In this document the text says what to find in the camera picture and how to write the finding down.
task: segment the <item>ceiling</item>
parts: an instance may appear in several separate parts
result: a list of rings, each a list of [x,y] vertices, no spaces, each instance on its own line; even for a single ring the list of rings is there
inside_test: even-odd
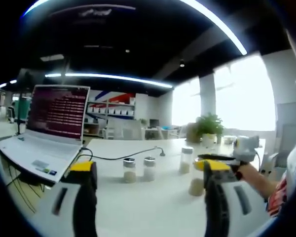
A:
[[[267,54],[289,47],[279,21],[259,1],[199,2],[235,32],[248,53]],[[216,25],[179,0],[50,0],[21,17],[33,3],[22,1],[0,12],[0,19],[4,15],[0,21],[0,83],[17,78],[21,68],[29,68],[43,74],[88,72],[175,86],[242,56]],[[40,60],[54,54],[65,59]],[[45,80],[60,82],[60,78]],[[169,91],[117,79],[71,78],[67,83],[151,96]],[[19,87],[17,83],[5,89]]]

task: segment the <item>ceiling light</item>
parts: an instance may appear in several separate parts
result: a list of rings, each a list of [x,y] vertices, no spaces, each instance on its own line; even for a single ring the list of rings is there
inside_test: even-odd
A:
[[[42,5],[43,3],[47,2],[47,1],[49,1],[49,0],[38,0],[29,9],[27,9],[27,11],[23,14],[23,16],[25,16],[30,11],[32,11],[34,8],[38,7],[39,5]]]
[[[6,86],[6,83],[3,83],[0,85],[0,88],[5,87],[5,86]]]
[[[180,67],[181,67],[181,68],[184,68],[184,66],[185,66],[185,64],[184,64],[184,60],[181,59],[181,60],[180,60]]]
[[[64,56],[62,54],[55,54],[51,56],[41,57],[41,61],[48,62],[48,61],[55,61],[55,60],[62,60]]]
[[[156,81],[150,81],[150,80],[143,80],[138,78],[128,78],[128,77],[122,77],[122,76],[114,76],[114,75],[105,75],[105,74],[93,74],[93,73],[66,73],[65,76],[67,77],[93,77],[93,78],[112,78],[112,79],[120,79],[120,80],[130,80],[130,81],[136,81],[151,85],[157,85],[162,86],[166,88],[172,88],[172,85],[159,83]]]
[[[46,74],[46,78],[56,78],[56,77],[61,77],[60,73],[52,73],[52,74]]]
[[[247,51],[240,42],[240,40],[237,38],[237,36],[229,29],[229,27],[220,19],[218,16],[216,16],[214,13],[212,13],[209,9],[204,7],[202,4],[200,4],[196,0],[180,0],[187,5],[193,7],[195,10],[202,13],[204,16],[206,16],[208,19],[210,19],[215,25],[217,25],[235,44],[235,46],[238,48],[238,50],[242,53],[242,55],[246,55]]]

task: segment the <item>green plant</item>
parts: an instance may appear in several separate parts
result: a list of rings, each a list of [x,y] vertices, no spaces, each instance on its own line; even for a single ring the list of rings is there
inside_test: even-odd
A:
[[[141,118],[139,121],[142,124],[142,126],[146,126],[147,125],[147,120],[146,119]]]
[[[208,114],[202,116],[197,124],[197,134],[202,136],[203,134],[216,134],[222,135],[223,125],[222,119],[217,115]]]

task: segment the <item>floor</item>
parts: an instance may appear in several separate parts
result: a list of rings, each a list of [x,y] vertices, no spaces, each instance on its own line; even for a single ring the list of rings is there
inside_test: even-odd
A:
[[[5,120],[0,120],[0,140],[13,136],[17,131],[15,124],[10,124]],[[85,145],[87,145],[94,137],[86,136]],[[6,160],[0,157],[0,169],[4,182],[13,198],[15,204],[22,213],[30,217],[32,216],[39,204],[39,200],[48,193],[49,187],[43,185],[29,185],[19,180],[20,172],[8,164]]]

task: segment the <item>human arm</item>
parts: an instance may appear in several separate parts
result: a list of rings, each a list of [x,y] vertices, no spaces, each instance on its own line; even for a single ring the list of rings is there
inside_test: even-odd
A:
[[[268,199],[276,190],[277,182],[269,181],[250,164],[240,166],[238,172],[264,199]]]

